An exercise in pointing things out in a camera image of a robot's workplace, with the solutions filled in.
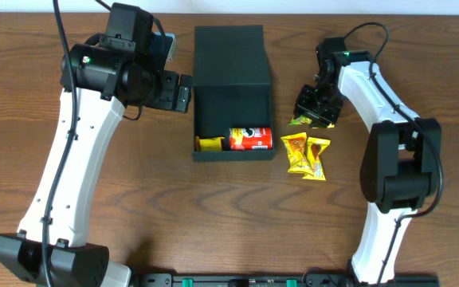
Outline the yellow biscuit packet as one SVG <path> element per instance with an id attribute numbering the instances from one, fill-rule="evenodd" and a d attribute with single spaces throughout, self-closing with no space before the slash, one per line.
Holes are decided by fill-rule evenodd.
<path id="1" fill-rule="evenodd" d="M 196 151 L 222 151 L 224 136 L 202 139 L 199 136 L 195 137 Z"/>

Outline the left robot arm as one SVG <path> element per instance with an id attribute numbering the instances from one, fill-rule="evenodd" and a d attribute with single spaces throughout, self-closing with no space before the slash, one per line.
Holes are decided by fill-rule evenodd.
<path id="1" fill-rule="evenodd" d="M 175 36 L 137 6 L 114 3 L 103 33 L 65 45 L 57 130 L 29 209 L 0 234 L 0 263 L 38 286 L 136 286 L 139 278 L 88 241 L 94 191 L 127 107 L 187 112 L 190 76 L 168 71 Z"/>

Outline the green snack packet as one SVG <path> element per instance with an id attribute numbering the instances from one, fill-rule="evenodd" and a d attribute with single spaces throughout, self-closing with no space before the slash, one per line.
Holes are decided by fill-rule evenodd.
<path id="1" fill-rule="evenodd" d="M 302 125 L 302 124 L 310 125 L 311 123 L 312 123 L 312 120 L 306 116 L 294 116 L 288 124 L 289 125 Z"/>

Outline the yellow candy packet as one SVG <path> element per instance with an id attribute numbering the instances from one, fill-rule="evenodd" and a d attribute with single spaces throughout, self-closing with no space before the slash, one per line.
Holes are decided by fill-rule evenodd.
<path id="1" fill-rule="evenodd" d="M 286 148 L 289 160 L 288 173 L 313 175 L 310 164 L 304 154 L 307 134 L 296 133 L 280 138 Z"/>
<path id="2" fill-rule="evenodd" d="M 321 153 L 330 145 L 331 141 L 321 138 L 308 137 L 306 158 L 310 167 L 310 172 L 303 176 L 303 179 L 325 181 Z"/>
<path id="3" fill-rule="evenodd" d="M 334 124 L 323 124 L 318 122 L 313 122 L 310 124 L 310 128 L 334 128 Z"/>

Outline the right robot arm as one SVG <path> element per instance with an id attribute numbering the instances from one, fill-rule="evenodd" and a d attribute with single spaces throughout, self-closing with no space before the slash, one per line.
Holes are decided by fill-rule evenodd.
<path id="1" fill-rule="evenodd" d="M 305 85 L 294 114 L 328 128 L 348 100 L 369 131 L 359 182 L 367 216 L 358 249 L 337 286 L 438 286 L 435 275 L 397 275 L 394 262 L 412 219 L 441 187 L 441 126 L 406 107 L 383 79 L 372 54 L 349 50 L 344 37 L 316 47 L 316 86 Z"/>

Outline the red Pringles can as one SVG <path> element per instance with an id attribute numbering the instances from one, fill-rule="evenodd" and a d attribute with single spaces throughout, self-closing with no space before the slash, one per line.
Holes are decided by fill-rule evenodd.
<path id="1" fill-rule="evenodd" d="M 270 150 L 273 148 L 270 128 L 231 128 L 229 133 L 231 150 Z"/>

